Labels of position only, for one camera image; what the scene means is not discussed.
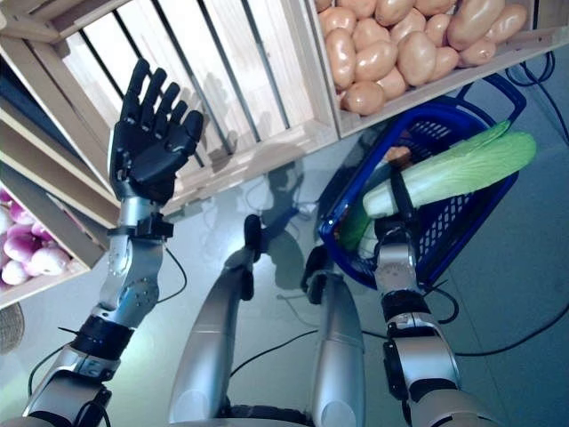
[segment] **robotic arm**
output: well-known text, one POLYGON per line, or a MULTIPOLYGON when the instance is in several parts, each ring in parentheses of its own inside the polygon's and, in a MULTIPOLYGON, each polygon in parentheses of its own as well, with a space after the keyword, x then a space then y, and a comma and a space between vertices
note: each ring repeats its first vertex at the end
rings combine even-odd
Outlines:
POLYGON ((417 286, 416 220, 400 173, 392 189, 400 221, 375 223, 375 278, 389 339, 383 344, 389 391, 413 427, 501 425, 474 396, 460 390, 453 351, 417 286))
POLYGON ((151 76, 142 103, 139 94, 149 65, 139 60, 111 135, 109 180, 121 201, 117 228, 109 232, 108 276, 100 299, 76 339, 59 354, 34 391, 24 417, 6 425, 96 426, 111 393, 103 385, 120 364, 134 329, 158 301, 157 275, 163 243, 173 225, 160 208, 172 197, 175 173, 194 154, 203 117, 172 103, 180 88, 171 83, 156 113, 154 104, 166 73, 151 76))

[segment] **floor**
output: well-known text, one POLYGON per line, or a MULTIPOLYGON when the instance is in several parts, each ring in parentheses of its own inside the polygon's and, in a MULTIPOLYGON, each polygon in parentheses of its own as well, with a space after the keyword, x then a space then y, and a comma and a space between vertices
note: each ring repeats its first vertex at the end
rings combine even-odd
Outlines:
MULTIPOLYGON (((540 60, 534 61, 539 67, 540 60)), ((546 83, 569 117, 566 76, 569 48, 557 51, 557 73, 546 83)), ((535 160, 443 275, 445 289, 461 305, 459 317, 443 326, 457 351, 492 349, 534 330, 569 300, 569 149, 545 98, 523 90, 528 107, 515 128, 532 133, 539 146, 535 160)), ((479 84, 472 100, 497 118, 505 102, 479 84)), ((304 260, 314 245, 317 207, 326 183, 355 147, 347 138, 267 177, 249 181, 209 200, 190 205, 177 218, 169 243, 189 275, 188 290, 148 315, 123 355, 123 365, 108 384, 113 425, 165 425, 173 377, 188 332, 224 259, 242 245, 247 214, 276 224, 266 253, 255 265, 255 297, 239 311, 235 362, 252 356, 318 322, 318 307, 298 289, 304 260), (301 213, 278 222, 292 204, 301 213)), ((26 402, 31 367, 70 339, 57 326, 78 327, 97 299, 105 278, 103 259, 90 274, 21 303, 26 333, 20 347, 0 358, 0 419, 16 416, 26 402)), ((180 273, 165 259, 161 293, 180 285, 180 273)), ((383 331, 377 293, 349 281, 362 325, 383 331)), ((433 294, 433 312, 450 307, 433 294)), ((569 418, 569 318, 530 342, 487 358, 459 358, 462 385, 481 398, 506 425, 567 425, 569 418)), ((310 335, 258 359, 232 380, 233 403, 306 408, 315 349, 310 335)), ((387 393, 381 341, 365 337, 366 425, 404 426, 398 402, 387 393)), ((36 378, 41 377, 40 370, 36 378)))

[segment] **plastic basket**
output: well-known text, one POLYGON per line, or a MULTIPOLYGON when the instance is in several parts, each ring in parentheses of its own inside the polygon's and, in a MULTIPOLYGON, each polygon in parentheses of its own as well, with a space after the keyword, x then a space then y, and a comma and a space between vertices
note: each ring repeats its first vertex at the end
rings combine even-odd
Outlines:
MULTIPOLYGON (((513 123, 525 108, 524 96, 499 75, 488 76, 485 81, 514 104, 514 111, 508 117, 513 123)), ((465 101, 464 97, 471 86, 472 84, 464 86, 456 97, 442 96, 410 109, 394 120, 378 137, 325 215, 318 232, 334 261, 357 282, 371 288, 376 287, 373 275, 375 260, 348 253, 339 245, 335 231, 389 147, 409 147, 413 153, 412 161, 416 163, 495 125, 496 122, 481 108, 465 101)), ((516 179, 517 173, 514 173, 488 188, 419 208, 421 239, 417 279, 420 285, 432 286, 435 283, 516 179)))

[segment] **potato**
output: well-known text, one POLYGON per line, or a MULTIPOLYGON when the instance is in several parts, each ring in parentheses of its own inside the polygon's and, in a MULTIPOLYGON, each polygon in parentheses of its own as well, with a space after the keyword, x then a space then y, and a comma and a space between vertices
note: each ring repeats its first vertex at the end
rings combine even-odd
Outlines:
POLYGON ((446 40, 446 29, 451 22, 451 15, 439 13, 431 16, 425 26, 425 34, 433 41, 436 47, 443 47, 448 44, 446 40))
POLYGON ((417 0, 415 8, 425 16, 446 13, 456 4, 456 0, 417 0))
POLYGON ((392 68, 391 71, 382 78, 382 80, 377 82, 377 84, 381 86, 381 89, 383 89, 385 98, 388 101, 400 97, 409 87, 397 67, 392 68))
POLYGON ((352 34, 356 27, 356 15, 345 7, 329 7, 322 13, 319 13, 318 18, 320 19, 320 27, 322 27, 324 37, 327 37, 330 31, 336 28, 344 28, 352 34))
POLYGON ((347 7, 356 14, 356 18, 362 20, 369 18, 375 11, 375 3, 377 0, 336 0, 336 4, 341 7, 347 7))
POLYGON ((496 54, 496 44, 481 38, 468 49, 460 52, 458 66, 460 68, 475 67, 477 65, 484 65, 490 62, 492 57, 496 54))
POLYGON ((397 45, 397 68, 409 85, 423 85, 435 72, 437 48, 422 31, 413 31, 397 45))
POLYGON ((385 93, 374 82, 354 83, 341 100, 343 109, 362 116, 379 113, 384 105, 385 93))
POLYGON ((356 49, 349 32, 344 28, 330 31, 326 38, 326 52, 336 89, 348 89, 356 74, 356 49))
POLYGON ((435 63, 435 72, 429 79, 434 82, 453 71, 459 63, 460 56, 452 47, 439 47, 435 63))
POLYGON ((356 81, 375 82, 385 77, 397 61, 397 46, 379 40, 356 54, 356 81))
POLYGON ((376 22, 374 18, 365 18, 359 20, 352 35, 354 39, 354 46, 356 52, 365 49, 370 44, 383 40, 384 42, 391 41, 389 31, 376 22))
POLYGON ((488 32, 504 5, 505 0, 462 0, 446 29, 449 45, 457 51, 473 45, 488 32))
POLYGON ((407 16, 395 24, 389 31, 391 41, 397 44, 412 31, 423 31, 426 25, 427 20, 425 20, 425 17, 413 7, 411 11, 407 13, 407 16))
POLYGON ((377 0, 375 20, 383 27, 397 24, 411 11, 415 0, 377 0))
POLYGON ((315 0, 315 5, 317 7, 317 12, 325 11, 330 6, 332 6, 332 0, 315 0))
POLYGON ((503 43, 522 29, 526 20, 527 9, 523 5, 506 4, 485 38, 496 44, 503 43))

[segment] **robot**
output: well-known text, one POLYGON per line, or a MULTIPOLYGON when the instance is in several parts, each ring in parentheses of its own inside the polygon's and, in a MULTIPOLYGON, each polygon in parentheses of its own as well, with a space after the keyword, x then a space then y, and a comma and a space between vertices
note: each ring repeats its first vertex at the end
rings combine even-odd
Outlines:
MULTIPOLYGON (((132 334, 158 301, 163 244, 173 232, 160 209, 172 197, 176 171, 195 151, 203 117, 192 110, 181 122, 188 106, 179 101, 172 108, 180 91, 175 83, 154 111, 166 78, 160 68, 140 102, 149 74, 148 63, 139 60, 110 137, 109 180, 121 210, 117 227, 109 232, 108 276, 100 299, 34 390, 22 417, 0 423, 2 427, 99 425, 111 399, 104 382, 113 378, 132 334)), ((413 427, 501 425, 460 389, 453 352, 417 286, 410 200, 400 175, 392 183, 403 214, 396 221, 376 222, 375 271, 388 325, 384 365, 389 390, 403 402, 404 417, 413 427)), ((226 260, 189 335, 172 389, 169 424, 363 426, 362 330, 351 293, 342 276, 326 267, 321 246, 310 255, 301 286, 322 307, 310 414, 228 402, 238 306, 253 297, 252 271, 259 258, 260 220, 250 215, 244 247, 226 260)))

